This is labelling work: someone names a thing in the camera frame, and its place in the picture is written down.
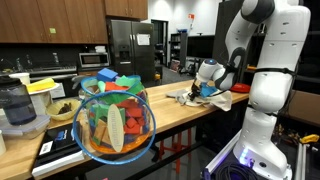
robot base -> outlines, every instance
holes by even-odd
[[[241,164],[267,179],[291,179],[286,156],[271,142],[276,117],[247,108],[242,131],[233,153]]]
[[[243,149],[242,153],[239,156],[237,156],[238,153],[238,144],[237,142],[236,146],[233,149],[233,153],[236,156],[236,158],[239,160],[241,164],[252,166],[252,169],[261,177],[264,177],[266,179],[272,179],[272,180],[291,180],[292,179],[292,169],[289,164],[286,164],[285,169],[281,167],[280,164],[282,164],[279,160],[279,164],[274,164],[269,161],[267,157],[263,157],[264,153],[256,154],[248,149]]]

red toy block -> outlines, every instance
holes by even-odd
[[[112,91],[112,90],[127,90],[128,87],[126,86],[118,86],[113,82],[106,82],[106,91]]]
[[[128,128],[133,128],[138,122],[134,118],[129,118],[126,122]]]
[[[122,108],[136,108],[138,107],[138,103],[133,99],[127,99],[117,104],[117,106]]]
[[[141,134],[141,126],[137,123],[133,128],[129,128],[127,125],[124,125],[124,132],[126,134]]]
[[[142,117],[142,109],[141,108],[127,108],[126,109],[126,117]]]
[[[144,126],[146,124],[146,122],[144,121],[143,117],[137,118],[137,121],[138,121],[140,126]]]

bottle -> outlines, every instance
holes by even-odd
[[[52,53],[52,55],[53,55],[54,63],[55,63],[56,65],[58,65],[58,64],[59,64],[58,54],[57,54],[57,53]]]
[[[27,124],[37,117],[26,86],[17,78],[0,77],[0,108],[11,125]]]
[[[28,63],[28,67],[32,68],[32,60],[29,54],[26,55],[26,59],[27,59],[27,63]]]
[[[18,71],[22,72],[23,71],[23,66],[20,63],[20,58],[16,59],[16,64],[17,64]]]

jar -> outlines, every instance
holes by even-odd
[[[0,108],[11,125],[27,124],[37,117],[26,86],[16,78],[0,77]]]

bowl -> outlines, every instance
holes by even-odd
[[[71,111],[59,114],[59,111],[65,104],[71,104]],[[79,108],[81,102],[76,99],[63,99],[59,100],[51,105],[49,105],[46,109],[46,114],[51,117],[51,119],[57,121],[65,121],[71,119]]]

